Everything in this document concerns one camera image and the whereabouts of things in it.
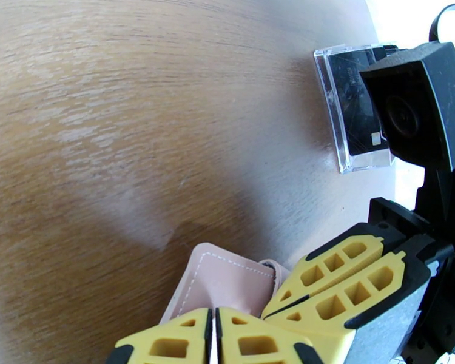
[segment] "wooden table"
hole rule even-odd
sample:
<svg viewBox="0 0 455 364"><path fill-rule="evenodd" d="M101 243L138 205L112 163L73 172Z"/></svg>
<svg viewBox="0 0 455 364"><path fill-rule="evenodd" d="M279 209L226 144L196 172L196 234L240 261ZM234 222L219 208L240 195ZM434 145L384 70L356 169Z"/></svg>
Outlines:
<svg viewBox="0 0 455 364"><path fill-rule="evenodd" d="M0 363L102 363L197 243L290 265L392 197L312 57L375 40L364 0L0 0Z"/></svg>

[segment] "stitching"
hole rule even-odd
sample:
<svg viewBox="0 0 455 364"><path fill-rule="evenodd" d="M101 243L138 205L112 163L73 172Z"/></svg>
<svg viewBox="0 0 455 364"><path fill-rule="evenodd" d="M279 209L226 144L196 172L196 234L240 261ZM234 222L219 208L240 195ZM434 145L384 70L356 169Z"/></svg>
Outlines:
<svg viewBox="0 0 455 364"><path fill-rule="evenodd" d="M194 284L195 278L197 277L197 273L199 272L199 268L201 267L202 260L204 259L204 256L206 256L206 255L210 255L211 257L215 257L215 258L218 258L218 259L220 259L220 260L226 261L226 262L228 262L228 263L230 263L230 264L233 264L233 265L236 265L236 266L238 266L238 267L244 268L244 269L246 269L247 271L255 272L255 273L257 273L257 274L261 274L261 275L267 276L267 277L269 277L269 278L271 278L271 279L274 279L274 276L272 276L271 274L257 271L256 269L247 267L247 266L245 266L245 265L236 263L235 261L232 261L232 260L230 260L230 259L226 259L226 258L220 257L219 255L216 255L216 254L213 254L213 253L211 253L211 252L206 251L205 253L203 253L203 254L201 255L201 258L199 259L199 263L197 264L197 268L195 268L194 276L193 276L192 279L190 280L189 289L187 290L187 294L186 294L186 296L185 296L185 298L184 298L184 301L182 301L182 305L180 306L180 309L179 309L179 311L178 311L177 317L179 317L179 316L182 314L182 311L183 311L183 309L184 309L184 305L185 305L185 303L187 302L187 298L189 297L190 290L192 289L192 285Z"/></svg>

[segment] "transparent acrylic mount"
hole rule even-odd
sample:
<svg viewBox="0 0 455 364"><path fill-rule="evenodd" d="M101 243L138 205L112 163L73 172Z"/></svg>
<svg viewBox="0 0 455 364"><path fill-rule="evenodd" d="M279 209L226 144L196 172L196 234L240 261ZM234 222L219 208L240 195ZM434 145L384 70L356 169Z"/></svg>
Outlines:
<svg viewBox="0 0 455 364"><path fill-rule="evenodd" d="M339 171L342 174L370 168L388 167L392 165L394 156L391 154L389 149L375 150L358 155L350 154L341 101L339 94L337 93L335 76L329 64L329 57L341 53L356 52L360 50L370 51L373 48L383 47L385 45L387 44L371 44L360 47L338 45L335 47L316 50L314 52L318 75L322 83L325 100L327 102L327 108L329 110L332 132L334 134L337 158L339 162ZM376 59L374 57L374 54L372 54L371 64L375 61ZM385 140L382 131L379 133L374 132L373 135L373 142L374 140Z"/></svg>

